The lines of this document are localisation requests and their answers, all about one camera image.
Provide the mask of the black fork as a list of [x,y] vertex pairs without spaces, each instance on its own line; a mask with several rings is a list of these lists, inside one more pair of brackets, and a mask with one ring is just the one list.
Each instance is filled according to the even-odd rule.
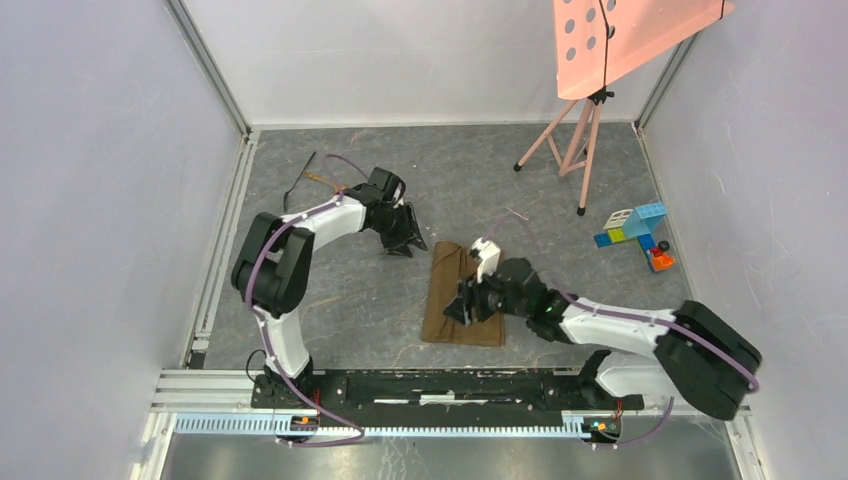
[[317,154],[317,151],[313,151],[313,152],[310,154],[310,156],[308,157],[307,161],[304,163],[303,167],[301,168],[301,171],[300,171],[300,172],[298,173],[298,175],[295,177],[295,179],[294,179],[294,181],[292,182],[292,184],[291,184],[291,186],[289,187],[289,189],[288,189],[288,190],[286,190],[286,191],[284,192],[284,194],[283,194],[283,212],[284,212],[284,213],[287,213],[287,212],[289,211],[289,205],[290,205],[290,200],[289,200],[289,199],[290,199],[290,196],[291,196],[291,194],[293,193],[293,191],[296,189],[296,187],[297,187],[298,183],[300,182],[300,180],[304,177],[304,175],[305,175],[305,173],[306,173],[307,169],[310,167],[310,165],[311,165],[311,163],[312,163],[313,159],[315,158],[316,154]]

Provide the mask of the gold spoon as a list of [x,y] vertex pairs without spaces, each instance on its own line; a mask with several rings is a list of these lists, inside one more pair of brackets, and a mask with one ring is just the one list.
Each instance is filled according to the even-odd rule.
[[333,189],[338,189],[338,185],[335,182],[331,181],[330,179],[324,178],[324,177],[322,177],[322,176],[320,176],[320,175],[318,175],[314,172],[307,171],[303,174],[303,176],[305,178],[309,179],[309,180],[322,183],[322,184],[327,185],[327,186],[329,186]]

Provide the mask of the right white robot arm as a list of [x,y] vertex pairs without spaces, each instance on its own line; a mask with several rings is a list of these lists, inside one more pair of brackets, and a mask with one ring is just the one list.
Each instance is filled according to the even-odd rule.
[[525,258],[459,280],[443,312],[463,325],[516,316],[546,341],[596,346],[577,382],[591,408],[632,395],[664,396],[729,421],[760,389],[761,353],[706,305],[686,300],[639,310],[599,303],[548,286]]

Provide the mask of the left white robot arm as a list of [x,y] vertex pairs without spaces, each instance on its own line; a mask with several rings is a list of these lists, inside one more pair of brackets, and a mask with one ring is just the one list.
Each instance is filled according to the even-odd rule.
[[306,405],[313,379],[301,333],[299,305],[310,276],[313,254],[354,233],[373,231],[390,256],[411,258],[428,249],[414,207],[405,200],[406,183],[376,167],[369,178],[330,200],[286,215],[258,214],[231,272],[231,284],[252,310],[268,355],[268,368],[280,375],[275,392],[290,407]]

